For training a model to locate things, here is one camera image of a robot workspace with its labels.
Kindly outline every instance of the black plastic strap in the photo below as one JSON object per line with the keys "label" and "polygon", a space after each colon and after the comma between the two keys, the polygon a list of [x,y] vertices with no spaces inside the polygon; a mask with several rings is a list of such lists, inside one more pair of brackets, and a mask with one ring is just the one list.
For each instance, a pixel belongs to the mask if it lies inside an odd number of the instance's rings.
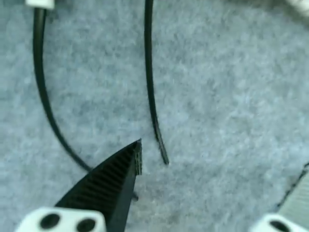
{"label": "black plastic strap", "polygon": [[152,16],[153,16],[153,0],[145,0],[145,21],[144,21],[144,39],[145,39],[145,66],[147,93],[150,107],[151,120],[154,127],[155,137],[159,142],[161,155],[165,164],[169,164],[169,158],[162,140],[161,131],[159,128],[158,117],[155,107],[155,91],[152,65]]}

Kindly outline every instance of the felt surface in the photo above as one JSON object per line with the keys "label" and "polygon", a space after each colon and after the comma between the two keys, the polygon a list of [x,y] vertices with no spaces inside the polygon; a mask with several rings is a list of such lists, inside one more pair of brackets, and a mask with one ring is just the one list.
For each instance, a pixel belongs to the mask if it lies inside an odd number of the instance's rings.
{"label": "felt surface", "polygon": [[[143,0],[61,0],[44,67],[56,119],[89,165],[142,138],[128,232],[246,231],[309,160],[309,27],[281,0],[155,0],[151,125]],[[0,224],[52,206],[85,175],[46,121],[33,11],[0,0]]]}

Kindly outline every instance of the white plastic part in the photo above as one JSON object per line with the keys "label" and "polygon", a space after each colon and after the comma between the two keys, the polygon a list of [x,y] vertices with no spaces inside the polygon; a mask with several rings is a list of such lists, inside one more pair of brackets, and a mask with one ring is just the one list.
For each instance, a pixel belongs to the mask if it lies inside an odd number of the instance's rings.
{"label": "white plastic part", "polygon": [[309,0],[287,0],[302,15],[309,17]]}
{"label": "white plastic part", "polygon": [[55,8],[55,0],[26,0],[26,5],[52,10]]}
{"label": "white plastic part", "polygon": [[309,230],[309,170],[306,171],[278,214]]}
{"label": "white plastic part", "polygon": [[269,214],[264,216],[256,223],[250,232],[309,232],[308,230],[296,225],[286,218],[277,215]]}
{"label": "white plastic part", "polygon": [[[50,227],[51,223],[48,224],[47,222],[49,228],[44,229],[42,220],[47,215],[58,215],[59,220],[56,220],[56,224],[55,220],[52,221],[53,227]],[[15,232],[78,232],[78,225],[85,222],[85,219],[92,219],[95,222],[93,229],[88,230],[89,232],[106,232],[105,218],[100,212],[58,207],[44,207],[32,211],[26,215]]]}

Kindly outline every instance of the white connector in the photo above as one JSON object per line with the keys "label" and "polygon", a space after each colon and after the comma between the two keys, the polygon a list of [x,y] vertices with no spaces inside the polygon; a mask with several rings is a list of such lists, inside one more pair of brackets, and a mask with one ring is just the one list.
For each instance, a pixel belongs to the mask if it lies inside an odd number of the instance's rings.
{"label": "white connector", "polygon": [[309,0],[286,0],[294,6],[303,16],[309,17]]}
{"label": "white connector", "polygon": [[26,215],[15,232],[106,232],[106,224],[98,211],[43,207]]}
{"label": "white connector", "polygon": [[55,0],[26,0],[26,5],[53,10],[55,8]]}

